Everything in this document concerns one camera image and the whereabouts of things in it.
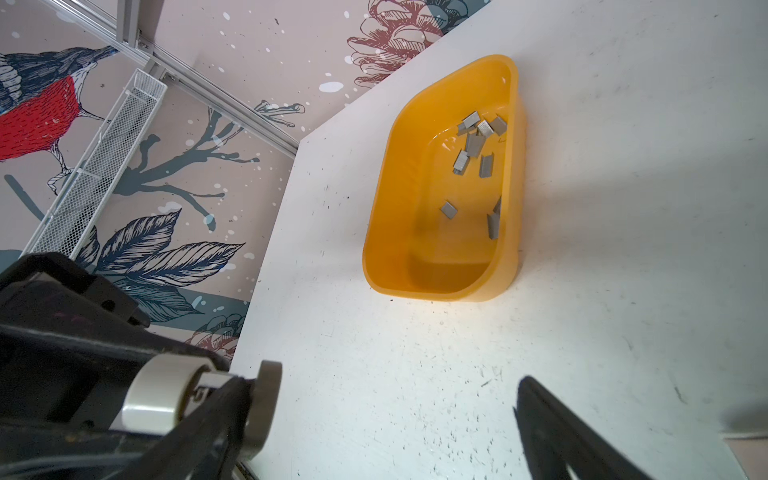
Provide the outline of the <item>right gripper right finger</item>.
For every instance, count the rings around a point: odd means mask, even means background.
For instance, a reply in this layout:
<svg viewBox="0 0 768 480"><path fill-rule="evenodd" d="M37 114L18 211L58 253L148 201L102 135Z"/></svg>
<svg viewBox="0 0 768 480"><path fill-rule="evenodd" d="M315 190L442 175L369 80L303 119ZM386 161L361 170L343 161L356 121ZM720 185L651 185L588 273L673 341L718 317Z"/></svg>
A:
<svg viewBox="0 0 768 480"><path fill-rule="evenodd" d="M535 480L649 479L531 376L519 383L514 413Z"/></svg>

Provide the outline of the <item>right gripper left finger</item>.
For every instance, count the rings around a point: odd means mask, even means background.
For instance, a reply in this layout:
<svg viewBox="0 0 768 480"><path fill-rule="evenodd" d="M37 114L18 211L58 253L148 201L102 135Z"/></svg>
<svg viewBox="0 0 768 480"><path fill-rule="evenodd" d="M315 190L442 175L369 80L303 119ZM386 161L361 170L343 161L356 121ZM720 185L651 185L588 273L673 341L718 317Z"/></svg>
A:
<svg viewBox="0 0 768 480"><path fill-rule="evenodd" d="M234 377L119 479L231 479L243 443L253 382Z"/></svg>

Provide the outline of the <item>yellow plastic tray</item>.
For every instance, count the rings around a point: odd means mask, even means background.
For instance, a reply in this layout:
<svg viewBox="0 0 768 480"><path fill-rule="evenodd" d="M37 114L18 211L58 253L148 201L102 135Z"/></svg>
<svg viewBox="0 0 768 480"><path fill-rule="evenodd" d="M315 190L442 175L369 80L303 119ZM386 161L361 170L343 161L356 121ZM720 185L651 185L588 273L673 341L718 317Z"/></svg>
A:
<svg viewBox="0 0 768 480"><path fill-rule="evenodd" d="M486 142L463 176L453 173L467 135L457 126L477 111ZM507 123L499 137L489 123ZM362 267L377 292L417 300L482 302L503 293L519 266L526 112L515 63L480 58L413 97L396 117L383 156ZM491 178L480 158L494 154ZM458 213L440 211L445 201ZM500 215L496 240L487 215Z"/></svg>

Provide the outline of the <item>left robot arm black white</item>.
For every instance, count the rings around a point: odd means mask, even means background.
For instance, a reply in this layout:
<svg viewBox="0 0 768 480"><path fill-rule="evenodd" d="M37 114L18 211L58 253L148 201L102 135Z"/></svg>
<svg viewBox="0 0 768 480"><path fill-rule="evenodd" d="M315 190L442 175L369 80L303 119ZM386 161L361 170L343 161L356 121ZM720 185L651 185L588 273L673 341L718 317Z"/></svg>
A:
<svg viewBox="0 0 768 480"><path fill-rule="evenodd" d="M153 334L138 303L59 253L1 275L1 475L5 479L183 478L220 468L223 441L163 446L113 428L128 389L161 354L225 371L222 356Z"/></svg>

